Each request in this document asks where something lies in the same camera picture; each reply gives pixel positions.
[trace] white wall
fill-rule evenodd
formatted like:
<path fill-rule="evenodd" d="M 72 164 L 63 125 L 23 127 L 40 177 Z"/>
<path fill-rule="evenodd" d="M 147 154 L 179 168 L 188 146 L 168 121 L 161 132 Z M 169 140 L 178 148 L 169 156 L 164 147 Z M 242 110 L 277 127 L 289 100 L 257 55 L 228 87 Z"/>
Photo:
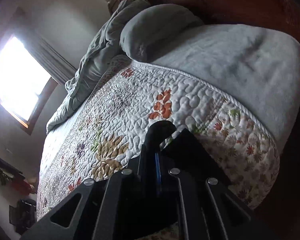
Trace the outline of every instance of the white wall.
<path fill-rule="evenodd" d="M 0 37 L 17 7 L 23 8 L 37 32 L 75 68 L 110 17 L 105 0 L 5 0 L 0 8 Z M 46 123 L 65 96 L 66 90 L 58 85 L 31 136 L 0 106 L 0 157 L 23 171 L 26 177 L 39 172 Z M 11 239 L 18 239 L 18 235 L 9 224 L 9 204 L 15 206 L 19 198 L 16 191 L 0 186 L 0 225 Z"/>

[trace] white quilt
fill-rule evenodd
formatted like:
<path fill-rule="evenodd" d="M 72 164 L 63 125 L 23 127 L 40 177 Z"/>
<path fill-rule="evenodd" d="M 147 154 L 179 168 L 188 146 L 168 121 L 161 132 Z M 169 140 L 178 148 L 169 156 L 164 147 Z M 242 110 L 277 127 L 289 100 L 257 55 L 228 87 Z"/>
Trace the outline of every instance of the white quilt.
<path fill-rule="evenodd" d="M 184 128 L 196 135 L 248 206 L 255 208 L 265 198 L 280 160 L 273 137 L 248 109 L 189 74 L 118 56 L 79 112 L 46 139 L 38 219 L 81 181 L 107 179 L 125 167 L 158 120 L 177 127 L 172 138 Z M 185 153 L 185 161 L 191 154 Z"/>

